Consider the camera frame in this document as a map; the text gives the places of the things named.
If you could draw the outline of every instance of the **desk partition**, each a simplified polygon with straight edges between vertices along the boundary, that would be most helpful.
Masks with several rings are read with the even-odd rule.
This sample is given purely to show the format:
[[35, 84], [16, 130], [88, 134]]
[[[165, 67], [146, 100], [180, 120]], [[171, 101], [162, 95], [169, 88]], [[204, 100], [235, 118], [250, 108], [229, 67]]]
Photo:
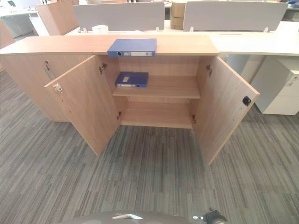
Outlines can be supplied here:
[[275, 30], [287, 3], [190, 1], [186, 3], [184, 30], [269, 31]]
[[164, 29], [164, 3], [114, 3], [73, 6], [81, 29], [107, 25], [109, 30]]

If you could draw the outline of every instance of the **gray carpet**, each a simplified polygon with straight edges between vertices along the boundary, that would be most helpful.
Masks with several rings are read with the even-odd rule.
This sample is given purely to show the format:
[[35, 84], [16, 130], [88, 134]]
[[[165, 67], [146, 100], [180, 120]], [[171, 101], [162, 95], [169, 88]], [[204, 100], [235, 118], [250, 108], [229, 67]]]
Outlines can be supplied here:
[[254, 106], [204, 170], [191, 130], [121, 126], [96, 157], [0, 75], [0, 223], [55, 224], [107, 210], [184, 216], [214, 206], [230, 224], [299, 223], [299, 115]]

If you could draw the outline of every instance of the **cardboard box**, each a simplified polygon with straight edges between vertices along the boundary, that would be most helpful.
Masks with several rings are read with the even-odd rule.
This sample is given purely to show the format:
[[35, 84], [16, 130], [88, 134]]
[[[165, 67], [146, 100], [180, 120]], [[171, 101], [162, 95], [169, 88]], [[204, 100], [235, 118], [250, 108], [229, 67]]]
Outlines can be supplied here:
[[172, 2], [170, 16], [171, 29], [183, 29], [185, 5], [185, 2]]

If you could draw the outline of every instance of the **white cup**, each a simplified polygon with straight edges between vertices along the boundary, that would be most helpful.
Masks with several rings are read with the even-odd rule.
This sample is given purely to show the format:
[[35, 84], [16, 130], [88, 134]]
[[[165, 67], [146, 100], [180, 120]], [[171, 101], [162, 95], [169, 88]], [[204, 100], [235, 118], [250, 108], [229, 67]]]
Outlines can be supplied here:
[[109, 32], [108, 26], [106, 25], [97, 25], [92, 27], [94, 34], [107, 34]]

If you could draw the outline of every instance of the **open cabinet door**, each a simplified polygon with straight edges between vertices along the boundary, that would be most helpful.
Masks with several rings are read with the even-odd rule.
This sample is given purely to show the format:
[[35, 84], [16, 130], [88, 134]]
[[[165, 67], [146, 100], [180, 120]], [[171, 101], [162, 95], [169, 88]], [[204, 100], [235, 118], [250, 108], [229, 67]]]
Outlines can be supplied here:
[[259, 93], [219, 57], [202, 57], [197, 73], [201, 99], [194, 129], [210, 165]]
[[99, 67], [100, 57], [91, 56], [45, 86], [97, 155], [120, 125], [105, 71], [101, 74]]

